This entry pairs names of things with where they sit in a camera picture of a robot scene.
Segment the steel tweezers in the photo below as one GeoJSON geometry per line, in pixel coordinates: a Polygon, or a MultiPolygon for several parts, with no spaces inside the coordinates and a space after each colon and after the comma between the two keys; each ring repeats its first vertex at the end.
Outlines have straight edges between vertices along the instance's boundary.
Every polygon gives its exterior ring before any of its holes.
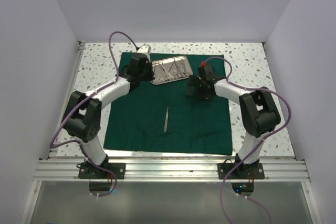
{"type": "Polygon", "coordinates": [[[169,119],[169,107],[167,107],[166,114],[165,114],[164,133],[167,132],[168,119],[169,119]]]}

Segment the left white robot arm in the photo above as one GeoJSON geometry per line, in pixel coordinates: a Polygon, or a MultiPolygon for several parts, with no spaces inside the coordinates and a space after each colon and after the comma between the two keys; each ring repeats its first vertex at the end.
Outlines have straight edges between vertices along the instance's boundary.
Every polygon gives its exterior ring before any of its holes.
{"type": "Polygon", "coordinates": [[[92,164],[90,171],[97,178],[104,178],[109,172],[108,158],[98,138],[101,111],[134,91],[141,82],[153,79],[150,53],[140,48],[132,54],[123,71],[117,74],[116,81],[86,93],[75,91],[71,94],[61,128],[79,144],[87,162],[92,164]]]}

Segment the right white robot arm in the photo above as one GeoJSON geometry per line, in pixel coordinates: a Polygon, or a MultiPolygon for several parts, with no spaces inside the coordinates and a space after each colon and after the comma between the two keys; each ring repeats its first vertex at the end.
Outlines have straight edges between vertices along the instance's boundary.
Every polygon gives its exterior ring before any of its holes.
{"type": "Polygon", "coordinates": [[[236,154],[234,172],[236,176],[246,178],[253,171],[252,164],[259,162],[264,137],[274,132],[281,122],[272,94],[267,88],[245,88],[232,83],[227,78],[218,76],[211,65],[198,67],[198,74],[188,77],[188,97],[196,96],[202,100],[221,97],[240,107],[246,135],[236,154]]]}

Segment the steel instrument tray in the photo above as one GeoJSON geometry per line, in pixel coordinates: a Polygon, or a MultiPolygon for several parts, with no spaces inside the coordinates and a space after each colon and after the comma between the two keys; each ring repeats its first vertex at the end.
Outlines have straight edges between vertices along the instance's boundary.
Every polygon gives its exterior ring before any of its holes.
{"type": "Polygon", "coordinates": [[[175,68],[172,67],[172,63],[176,61],[180,65],[180,69],[183,70],[181,64],[184,63],[184,68],[186,69],[186,72],[188,72],[190,75],[193,75],[193,69],[191,67],[191,64],[187,58],[187,56],[175,56],[170,58],[165,58],[161,60],[156,60],[152,62],[153,72],[154,72],[154,80],[152,80],[153,85],[162,85],[167,84],[170,82],[185,80],[185,79],[175,79],[173,74],[175,72],[175,68]],[[168,75],[170,77],[169,81],[164,80],[164,74],[161,70],[159,64],[162,64],[163,67],[167,70],[168,75]]]}

